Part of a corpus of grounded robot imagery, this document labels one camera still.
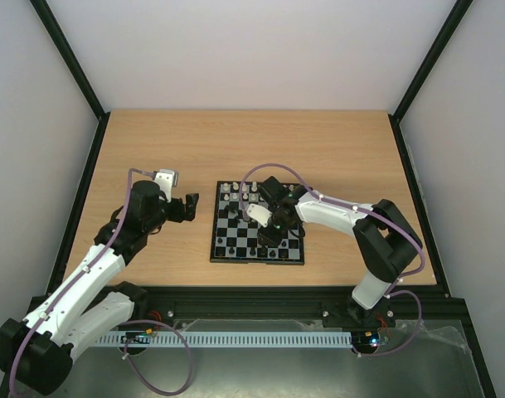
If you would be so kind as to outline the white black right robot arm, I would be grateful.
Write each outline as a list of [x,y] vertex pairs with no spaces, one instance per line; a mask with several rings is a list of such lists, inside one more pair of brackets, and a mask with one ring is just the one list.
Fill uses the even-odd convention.
[[369,323],[381,298],[414,258],[423,255],[419,236],[392,201],[375,205],[341,201],[304,185],[290,190],[275,177],[260,185],[260,196],[267,206],[249,204],[245,214],[259,225],[261,245],[278,245],[282,233],[302,224],[326,226],[355,239],[367,271],[348,304],[354,323]]

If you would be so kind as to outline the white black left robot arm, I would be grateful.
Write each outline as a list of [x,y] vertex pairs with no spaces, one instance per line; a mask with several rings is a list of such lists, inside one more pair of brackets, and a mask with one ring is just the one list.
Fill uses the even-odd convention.
[[24,395],[18,383],[50,395],[100,337],[145,313],[146,291],[128,282],[114,286],[100,303],[93,301],[165,222],[194,220],[198,194],[173,198],[174,185],[163,176],[130,182],[124,204],[73,273],[23,320],[9,318],[0,327],[0,367],[8,374],[12,396]]

